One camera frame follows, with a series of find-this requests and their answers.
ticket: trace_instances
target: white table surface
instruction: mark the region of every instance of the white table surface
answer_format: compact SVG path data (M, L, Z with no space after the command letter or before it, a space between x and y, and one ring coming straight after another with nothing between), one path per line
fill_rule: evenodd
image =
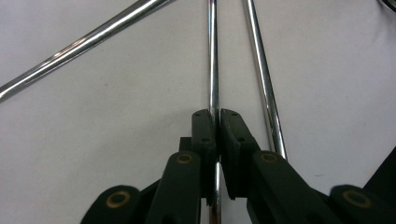
M133 2L0 0L0 84ZM256 8L290 164L324 193L364 186L396 145L396 14L375 0ZM161 177L208 105L206 13L178 0L0 104L0 223L79 223L104 190ZM218 15L220 106L268 149L242 2ZM223 223L248 223L223 189Z

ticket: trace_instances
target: shiny steel bar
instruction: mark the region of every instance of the shiny steel bar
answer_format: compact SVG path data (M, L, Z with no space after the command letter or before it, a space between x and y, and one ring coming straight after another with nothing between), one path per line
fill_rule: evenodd
M268 64L265 58L262 35L257 21L256 9L253 0L243 0L247 25L251 39L254 56L256 57L256 68L260 80L262 95L262 107L268 132L268 140L272 151L287 159L282 129L280 128L279 115L277 114L274 91L271 84Z
M219 68L218 68L218 25L217 0L208 0L209 32L209 111L215 136L219 135ZM220 162L216 163L215 191L213 203L209 207L209 223L221 223Z
M138 0L73 44L0 87L0 103L171 1Z
M209 74L210 93L209 111L215 125L215 133L219 127L219 67L218 67L218 25L217 0L208 0L209 3Z
M220 224L221 223L221 187L220 187L220 162L216 162L215 172L215 197L213 198L213 204L209 208L209 223Z

